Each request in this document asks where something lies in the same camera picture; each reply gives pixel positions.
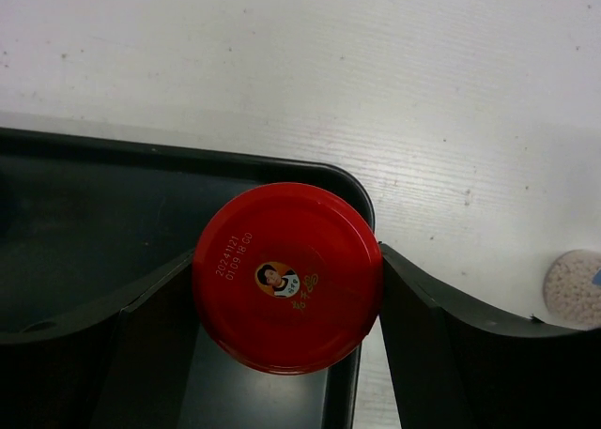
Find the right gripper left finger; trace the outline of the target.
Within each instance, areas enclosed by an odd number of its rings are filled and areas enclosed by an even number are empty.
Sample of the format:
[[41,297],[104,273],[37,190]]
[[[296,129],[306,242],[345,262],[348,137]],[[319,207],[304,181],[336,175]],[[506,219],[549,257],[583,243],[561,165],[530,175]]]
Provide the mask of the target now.
[[192,258],[2,332],[2,427],[177,427],[195,346]]

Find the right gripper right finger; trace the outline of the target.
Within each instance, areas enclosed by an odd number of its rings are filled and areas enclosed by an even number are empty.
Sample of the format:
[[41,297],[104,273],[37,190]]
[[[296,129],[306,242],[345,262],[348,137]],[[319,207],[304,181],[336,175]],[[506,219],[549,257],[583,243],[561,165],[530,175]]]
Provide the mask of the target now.
[[379,314],[405,428],[596,428],[600,332],[522,317],[388,245]]

